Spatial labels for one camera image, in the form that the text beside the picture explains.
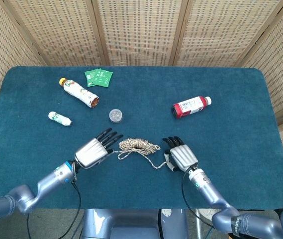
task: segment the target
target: power cord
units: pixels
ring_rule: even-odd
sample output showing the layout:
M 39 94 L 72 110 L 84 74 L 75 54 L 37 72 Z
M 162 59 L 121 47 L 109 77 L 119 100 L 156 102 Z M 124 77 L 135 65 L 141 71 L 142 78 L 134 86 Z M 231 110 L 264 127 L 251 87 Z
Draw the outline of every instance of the power cord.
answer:
M 164 239 L 163 237 L 163 230 L 162 230 L 162 223 L 161 223 L 161 212 L 162 210 L 158 210 L 158 229 L 159 229 L 159 234 L 160 234 L 160 239 Z
M 81 230 L 81 233 L 80 233 L 80 237 L 79 237 L 79 239 L 81 239 L 81 238 L 82 238 L 82 234 L 83 234 L 83 229 Z
M 72 186 L 75 188 L 75 190 L 77 191 L 78 193 L 78 198 L 79 198 L 79 203 L 78 203 L 78 209 L 77 209 L 77 212 L 76 212 L 76 215 L 70 225 L 70 227 L 67 229 L 67 231 L 61 236 L 59 237 L 58 239 L 62 239 L 64 238 L 68 233 L 69 231 L 71 230 L 72 226 L 74 225 L 75 221 L 76 221 L 76 218 L 78 216 L 78 214 L 80 213 L 80 209 L 81 209 L 81 206 L 82 206 L 82 198 L 81 198 L 81 193 L 77 187 L 77 185 L 75 184 L 75 182 L 73 181 L 72 182 Z M 28 233 L 28 238 L 31 239 L 31 234 L 30 234 L 30 229 L 29 229 L 29 216 L 30 214 L 27 214 L 27 220 L 26 220 L 26 227 L 27 227 L 27 233 Z
M 26 227 L 27 227 L 28 239 L 31 239 L 30 227 L 29 227 L 29 225 L 28 225 L 29 219 L 30 219 L 30 213 L 27 214 Z
M 190 208 L 190 206 L 189 206 L 189 204 L 188 204 L 188 202 L 187 202 L 187 200 L 186 200 L 186 197 L 185 197 L 185 193 L 184 193 L 184 189 L 183 189 L 184 180 L 185 180 L 185 178 L 186 178 L 186 175 L 189 173 L 189 171 L 190 171 L 193 167 L 196 167 L 196 166 L 197 166 L 197 164 L 191 165 L 191 166 L 185 171 L 185 173 L 184 173 L 184 175 L 183 175 L 183 177 L 182 177 L 182 181 L 181 181 L 181 191 L 182 191 L 183 200 L 185 201 L 185 203 L 186 203 L 188 209 L 190 210 L 190 212 L 191 212 L 196 218 L 198 218 L 201 222 L 203 222 L 203 223 L 206 224 L 207 226 L 209 226 L 209 227 L 215 229 L 213 225 L 207 223 L 207 222 L 204 221 L 202 218 L 200 218 L 197 214 L 195 214 L 194 211 L 192 211 L 192 209 Z
M 73 221 L 72 221 L 70 227 L 69 227 L 69 228 L 67 229 L 67 231 L 66 231 L 61 237 L 59 237 L 58 239 L 62 239 L 63 237 L 65 237 L 65 236 L 67 235 L 67 233 L 69 233 L 69 231 L 71 230 L 72 226 L 74 225 L 74 223 L 75 223 L 75 221 L 76 221 L 76 218 L 77 218 L 78 214 L 80 213 L 80 209 L 81 209 L 81 206 L 82 206 L 81 193 L 80 193 L 80 191 L 79 191 L 79 189 L 78 189 L 78 187 L 77 187 L 75 181 L 72 181 L 72 186 L 73 186 L 73 187 L 75 188 L 75 190 L 77 191 L 77 193 L 78 193 L 78 198 L 79 198 L 79 200 L 80 200 L 79 203 L 78 203 L 78 209 L 77 209 L 76 215 L 75 215 L 75 217 L 74 217 L 74 219 L 73 219 Z
M 75 235 L 76 235 L 78 229 L 80 228 L 81 224 L 83 223 L 83 221 L 84 221 L 84 214 L 83 214 L 83 216 L 82 216 L 82 219 L 81 219 L 80 223 L 78 223 L 78 225 L 77 225 L 75 231 L 73 232 L 73 235 L 72 235 L 71 239 L 74 239 L 74 238 L 75 238 Z
M 206 234 L 205 239 L 209 239 L 209 238 L 210 238 L 210 235 L 211 235 L 212 230 L 213 230 L 213 228 L 210 228 L 210 230 L 209 230 L 208 233 Z

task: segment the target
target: robotic arm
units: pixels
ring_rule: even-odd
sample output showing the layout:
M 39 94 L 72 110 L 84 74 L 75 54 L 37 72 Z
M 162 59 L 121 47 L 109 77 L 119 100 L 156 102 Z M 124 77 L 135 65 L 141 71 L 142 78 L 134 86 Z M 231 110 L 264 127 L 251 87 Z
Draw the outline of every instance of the robotic arm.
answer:
M 123 137 L 123 135 L 114 137 L 117 132 L 107 135 L 110 131 L 111 128 L 93 138 L 75 153 L 75 160 L 66 161 L 40 180 L 37 183 L 36 196 L 25 184 L 12 189 L 7 195 L 1 196 L 0 218 L 11 215 L 15 208 L 18 208 L 23 214 L 32 212 L 39 202 L 54 189 L 73 179 L 76 180 L 76 174 L 80 168 L 88 169 L 104 161 L 113 153 L 113 149 L 109 149 L 109 147 Z
M 170 150 L 165 157 L 172 156 L 178 168 L 189 174 L 189 180 L 195 185 L 211 208 L 221 211 L 213 215 L 212 222 L 216 230 L 222 233 L 249 235 L 259 239 L 283 239 L 283 230 L 279 221 L 250 213 L 240 214 L 216 190 L 202 169 L 191 149 L 179 137 L 163 139 Z

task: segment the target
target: yellow bottle cap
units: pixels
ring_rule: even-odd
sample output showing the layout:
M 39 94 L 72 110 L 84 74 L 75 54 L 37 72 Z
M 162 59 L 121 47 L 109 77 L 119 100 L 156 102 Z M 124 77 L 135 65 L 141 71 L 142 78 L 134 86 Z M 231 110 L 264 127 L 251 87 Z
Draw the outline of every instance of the yellow bottle cap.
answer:
M 63 84 L 64 84 L 64 82 L 65 82 L 66 80 L 67 80 L 67 79 L 66 79 L 66 78 L 64 78 L 64 77 L 63 77 L 63 78 L 61 78 L 61 79 L 60 79 L 60 82 L 59 82 L 59 83 L 60 83 L 60 85 L 61 85 L 61 86 L 63 86 Z

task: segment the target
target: small white bottle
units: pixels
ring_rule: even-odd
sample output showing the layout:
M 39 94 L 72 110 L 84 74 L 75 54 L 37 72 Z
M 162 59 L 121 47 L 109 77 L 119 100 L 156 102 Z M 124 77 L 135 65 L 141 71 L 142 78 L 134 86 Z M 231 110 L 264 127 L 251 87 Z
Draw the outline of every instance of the small white bottle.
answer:
M 84 102 L 90 108 L 94 108 L 98 102 L 99 97 L 92 92 L 84 89 L 78 83 L 73 80 L 67 80 L 66 78 L 60 79 L 60 85 L 63 86 L 64 90 Z
M 73 122 L 69 118 L 62 116 L 54 111 L 48 113 L 48 118 L 64 126 L 71 126 L 73 124 Z

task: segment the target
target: bottle label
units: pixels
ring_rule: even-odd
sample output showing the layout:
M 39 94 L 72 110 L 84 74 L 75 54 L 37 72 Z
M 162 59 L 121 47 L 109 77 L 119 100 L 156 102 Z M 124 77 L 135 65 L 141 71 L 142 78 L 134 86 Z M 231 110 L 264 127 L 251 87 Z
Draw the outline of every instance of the bottle label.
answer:
M 204 107 L 203 102 L 199 96 L 186 101 L 182 101 L 178 104 L 182 110 L 182 113 L 190 111 L 190 114 L 201 111 Z
M 70 86 L 70 85 L 72 85 L 72 84 L 75 84 L 75 81 L 67 80 L 67 81 L 65 82 L 65 86 Z
M 80 99 L 89 107 L 92 107 L 92 102 L 95 98 L 98 98 L 97 95 L 93 94 L 92 92 L 84 89 L 78 83 L 73 80 L 67 80 L 64 83 L 64 90 L 68 92 L 70 95 L 75 96 L 76 98 Z
M 69 118 L 67 118 L 67 117 L 65 117 L 63 115 L 60 115 L 60 114 L 58 114 L 56 112 L 54 114 L 51 114 L 51 113 L 48 115 L 48 117 L 51 120 L 53 120 L 53 121 L 55 121 L 57 123 L 60 123 L 60 124 L 62 124 L 64 126 L 70 126 L 71 125 L 72 121 Z

